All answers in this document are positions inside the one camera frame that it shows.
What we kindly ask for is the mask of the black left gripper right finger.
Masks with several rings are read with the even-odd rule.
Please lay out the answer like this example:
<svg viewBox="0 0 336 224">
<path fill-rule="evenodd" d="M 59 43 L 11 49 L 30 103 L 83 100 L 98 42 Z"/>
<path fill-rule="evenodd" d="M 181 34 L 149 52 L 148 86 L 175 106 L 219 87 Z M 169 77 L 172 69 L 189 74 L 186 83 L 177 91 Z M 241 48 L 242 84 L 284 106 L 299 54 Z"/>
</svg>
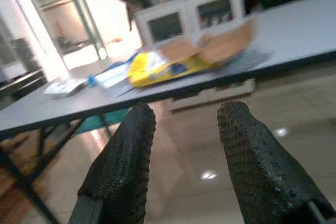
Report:
<svg viewBox="0 0 336 224">
<path fill-rule="evenodd" d="M 335 223 L 325 195 L 245 103 L 224 103 L 217 121 L 244 223 Z"/>
</svg>

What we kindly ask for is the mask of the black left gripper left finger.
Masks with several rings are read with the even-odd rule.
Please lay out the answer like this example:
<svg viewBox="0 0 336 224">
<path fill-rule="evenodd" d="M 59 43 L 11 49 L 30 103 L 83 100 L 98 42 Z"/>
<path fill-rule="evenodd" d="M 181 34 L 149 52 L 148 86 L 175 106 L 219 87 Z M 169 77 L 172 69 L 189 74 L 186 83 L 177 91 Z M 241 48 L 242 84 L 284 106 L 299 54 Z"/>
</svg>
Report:
<svg viewBox="0 0 336 224">
<path fill-rule="evenodd" d="M 69 223 L 143 223 L 155 114 L 135 105 L 97 156 L 77 192 Z"/>
</svg>

